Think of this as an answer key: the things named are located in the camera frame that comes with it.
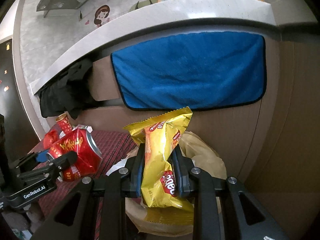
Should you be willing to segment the yellow chip bag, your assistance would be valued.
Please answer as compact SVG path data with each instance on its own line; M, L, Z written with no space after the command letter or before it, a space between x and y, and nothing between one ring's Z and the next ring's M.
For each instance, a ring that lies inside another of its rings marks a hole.
M192 115L191 109L184 107L123 127L137 145L145 145L141 192L148 207L194 210L189 201L178 196L174 171L168 161Z

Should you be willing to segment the crushed red can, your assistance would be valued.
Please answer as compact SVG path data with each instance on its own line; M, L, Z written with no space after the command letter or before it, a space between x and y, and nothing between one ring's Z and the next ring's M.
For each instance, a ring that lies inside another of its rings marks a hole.
M103 157L90 131L85 128L72 130L53 143L47 155L49 160L54 160L71 151L76 152L76 161L59 172L59 181L72 182L98 171Z

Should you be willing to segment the red plastic bag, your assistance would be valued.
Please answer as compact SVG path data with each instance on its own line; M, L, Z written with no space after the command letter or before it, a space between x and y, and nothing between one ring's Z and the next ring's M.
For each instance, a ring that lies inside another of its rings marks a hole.
M57 130L51 130L45 134L43 138L43 148L49 149L55 142L59 140L59 133Z

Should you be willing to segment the white tissue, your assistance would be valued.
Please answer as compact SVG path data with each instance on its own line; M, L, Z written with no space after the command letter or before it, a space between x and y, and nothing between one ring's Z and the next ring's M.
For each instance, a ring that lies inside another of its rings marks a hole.
M117 162L116 164L114 164L114 165L106 172L106 175L109 176L109 175L111 175L113 172L119 170L120 168L125 167L126 162L127 162L127 158L121 159L119 162Z

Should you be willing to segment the red plaid cloth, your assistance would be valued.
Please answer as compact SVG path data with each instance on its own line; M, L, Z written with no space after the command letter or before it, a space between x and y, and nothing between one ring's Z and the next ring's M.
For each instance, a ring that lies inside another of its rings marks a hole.
M92 132L92 137L102 153L103 161L98 171L92 175L94 179L100 178L118 161L136 147L131 137L123 132L97 131ZM31 204L27 215L30 219L42 220L48 216L54 207L65 198L80 179L73 182L57 182L57 189L38 201Z

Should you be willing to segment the red paper cup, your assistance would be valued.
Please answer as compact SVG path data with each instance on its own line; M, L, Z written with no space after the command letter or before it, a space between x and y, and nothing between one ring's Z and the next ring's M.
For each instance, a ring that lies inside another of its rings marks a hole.
M62 129L65 135L73 130L73 127L69 121L68 115L63 113L56 118L56 123Z

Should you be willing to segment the black refrigerator door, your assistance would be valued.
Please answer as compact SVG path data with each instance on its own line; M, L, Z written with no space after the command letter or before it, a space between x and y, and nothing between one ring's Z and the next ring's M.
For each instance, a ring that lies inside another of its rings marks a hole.
M39 142L18 94L14 73L12 40L0 48L1 115L4 116L5 152L10 161L28 154Z

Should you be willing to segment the black cloth on counter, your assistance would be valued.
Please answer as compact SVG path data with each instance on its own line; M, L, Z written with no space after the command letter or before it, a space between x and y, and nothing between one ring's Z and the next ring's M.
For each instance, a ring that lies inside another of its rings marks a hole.
M96 107L88 87L93 63L82 60L72 65L57 80L40 90L40 110L43 118L68 112L76 119L81 111Z

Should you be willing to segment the blue microfiber towel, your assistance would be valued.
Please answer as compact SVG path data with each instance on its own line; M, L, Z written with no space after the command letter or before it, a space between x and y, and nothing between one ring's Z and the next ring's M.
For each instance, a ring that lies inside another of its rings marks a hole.
M172 35L114 51L110 59L122 100L134 111L245 106L266 92L266 43L259 34Z

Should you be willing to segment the girl wall sticker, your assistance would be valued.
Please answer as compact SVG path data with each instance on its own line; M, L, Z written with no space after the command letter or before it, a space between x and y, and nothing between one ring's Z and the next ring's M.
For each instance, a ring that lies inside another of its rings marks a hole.
M105 23L110 22L109 14L110 7L108 5L103 5L96 10L93 22L97 28L101 27Z

